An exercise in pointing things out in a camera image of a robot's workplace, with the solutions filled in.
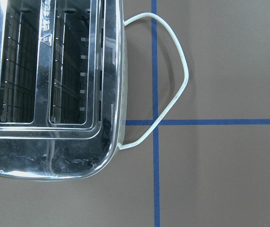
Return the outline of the beige appliance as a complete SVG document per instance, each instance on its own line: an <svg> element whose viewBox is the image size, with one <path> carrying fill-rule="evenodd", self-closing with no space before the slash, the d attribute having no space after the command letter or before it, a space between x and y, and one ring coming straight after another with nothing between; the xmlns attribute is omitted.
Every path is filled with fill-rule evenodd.
<svg viewBox="0 0 270 227"><path fill-rule="evenodd" d="M121 0L0 0L0 176L87 178L124 140Z"/></svg>

